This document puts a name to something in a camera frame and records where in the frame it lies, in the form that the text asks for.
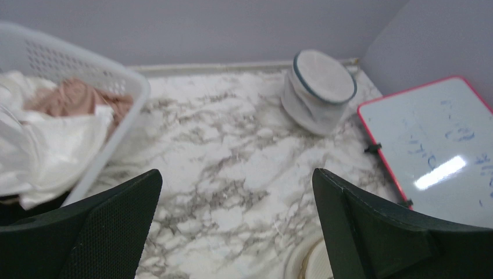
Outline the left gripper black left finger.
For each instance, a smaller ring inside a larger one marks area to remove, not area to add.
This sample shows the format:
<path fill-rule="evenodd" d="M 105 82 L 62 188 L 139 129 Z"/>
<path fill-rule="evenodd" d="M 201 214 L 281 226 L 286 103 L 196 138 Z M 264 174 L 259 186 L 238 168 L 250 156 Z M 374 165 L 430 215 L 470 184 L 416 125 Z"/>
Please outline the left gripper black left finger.
<path fill-rule="evenodd" d="M 1 277 L 134 278 L 161 188 L 152 169 L 1 227 Z"/>

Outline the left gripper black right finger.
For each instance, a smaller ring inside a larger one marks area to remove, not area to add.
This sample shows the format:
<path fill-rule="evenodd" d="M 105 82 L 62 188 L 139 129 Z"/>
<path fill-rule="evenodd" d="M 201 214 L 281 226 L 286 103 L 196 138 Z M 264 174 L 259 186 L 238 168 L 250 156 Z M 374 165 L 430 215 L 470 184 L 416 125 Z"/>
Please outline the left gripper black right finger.
<path fill-rule="evenodd" d="M 312 187 L 335 278 L 491 278 L 492 230 L 437 219 L 316 169 Z"/>

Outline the beige-rimmed mesh laundry bag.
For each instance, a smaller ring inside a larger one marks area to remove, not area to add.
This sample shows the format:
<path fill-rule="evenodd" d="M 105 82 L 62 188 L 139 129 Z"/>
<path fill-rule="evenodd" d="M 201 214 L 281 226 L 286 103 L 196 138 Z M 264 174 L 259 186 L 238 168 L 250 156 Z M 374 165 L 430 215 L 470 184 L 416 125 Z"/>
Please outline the beige-rimmed mesh laundry bag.
<path fill-rule="evenodd" d="M 334 278 L 323 234 L 314 232 L 290 253 L 284 268 L 284 279 Z"/>

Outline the pink bra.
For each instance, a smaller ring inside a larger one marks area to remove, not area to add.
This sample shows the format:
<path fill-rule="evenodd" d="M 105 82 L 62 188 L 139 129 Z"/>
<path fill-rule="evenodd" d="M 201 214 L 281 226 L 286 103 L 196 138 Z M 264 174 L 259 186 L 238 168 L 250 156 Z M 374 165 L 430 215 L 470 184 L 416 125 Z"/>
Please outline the pink bra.
<path fill-rule="evenodd" d="M 113 122 L 108 128 L 110 137 L 133 104 L 130 95 L 100 90 L 80 79 L 69 78 L 54 89 L 37 89 L 34 97 L 25 102 L 23 108 L 53 117 L 65 117 L 94 115 L 97 106 L 109 106 L 113 109 Z"/>

